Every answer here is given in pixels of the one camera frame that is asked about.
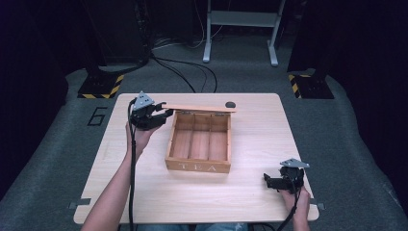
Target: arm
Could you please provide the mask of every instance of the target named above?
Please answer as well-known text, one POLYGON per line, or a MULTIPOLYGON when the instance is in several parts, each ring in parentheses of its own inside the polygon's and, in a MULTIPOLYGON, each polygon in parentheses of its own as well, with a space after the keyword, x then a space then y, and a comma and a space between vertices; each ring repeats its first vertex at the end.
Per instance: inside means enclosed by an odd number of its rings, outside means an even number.
MULTIPOLYGON (((285 200, 286 209, 288 212, 294 205, 294 195, 288 191, 279 191, 285 200)), ((294 231, 309 231, 309 223, 307 216, 310 208, 310 194, 302 187, 300 190, 299 199, 297 201, 296 212, 293 215, 293 230, 294 231)))
MULTIPOLYGON (((151 135, 158 128, 149 131, 135 131, 136 161, 147 146, 151 135)), ((126 123, 126 137, 125 158, 108 186, 93 205, 81 230, 117 230, 119 226, 130 188, 132 139, 128 123, 126 123)))

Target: box compartment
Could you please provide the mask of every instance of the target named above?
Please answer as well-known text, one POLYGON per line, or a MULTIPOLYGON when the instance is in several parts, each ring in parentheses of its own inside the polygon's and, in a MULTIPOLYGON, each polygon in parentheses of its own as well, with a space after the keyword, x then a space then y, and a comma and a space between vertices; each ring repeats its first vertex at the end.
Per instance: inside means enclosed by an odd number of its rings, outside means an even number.
POLYGON ((175 111, 166 154, 173 170, 228 173, 231 114, 175 111))

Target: black stand base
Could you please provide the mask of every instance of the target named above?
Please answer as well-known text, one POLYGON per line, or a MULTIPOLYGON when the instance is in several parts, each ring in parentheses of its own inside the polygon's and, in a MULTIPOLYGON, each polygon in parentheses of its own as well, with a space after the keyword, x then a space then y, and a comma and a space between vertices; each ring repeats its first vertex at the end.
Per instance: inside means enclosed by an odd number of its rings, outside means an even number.
POLYGON ((78 90, 78 98, 113 98, 122 80, 123 75, 89 75, 78 90))
POLYGON ((296 98, 334 99, 324 80, 317 81, 310 75, 289 75, 289 80, 296 98))

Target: white rack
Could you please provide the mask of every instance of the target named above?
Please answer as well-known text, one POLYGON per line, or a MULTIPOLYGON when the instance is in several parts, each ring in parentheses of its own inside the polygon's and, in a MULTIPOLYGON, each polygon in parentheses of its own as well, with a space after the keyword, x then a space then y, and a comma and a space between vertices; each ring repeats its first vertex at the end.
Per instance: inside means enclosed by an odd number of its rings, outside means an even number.
POLYGON ((268 51, 270 63, 272 66, 278 66, 278 59, 274 48, 276 35, 282 17, 282 11, 286 0, 281 0, 279 11, 277 13, 249 13, 249 12, 226 12, 212 11, 211 0, 208 0, 207 7, 207 40, 204 49, 203 62, 210 61, 212 25, 228 25, 228 26, 252 26, 252 27, 270 27, 273 28, 272 36, 268 40, 268 51))

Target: wooden lid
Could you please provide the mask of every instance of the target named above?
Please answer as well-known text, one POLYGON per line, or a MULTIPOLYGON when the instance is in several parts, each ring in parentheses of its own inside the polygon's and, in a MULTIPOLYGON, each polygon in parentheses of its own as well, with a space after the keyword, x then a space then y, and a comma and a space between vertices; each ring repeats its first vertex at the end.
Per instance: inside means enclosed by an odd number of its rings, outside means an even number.
POLYGON ((192 106, 192 105, 180 105, 180 104, 163 104, 164 109, 174 109, 180 111, 198 111, 198 112, 212 112, 212 113, 235 113, 235 108, 224 107, 209 107, 209 106, 192 106))

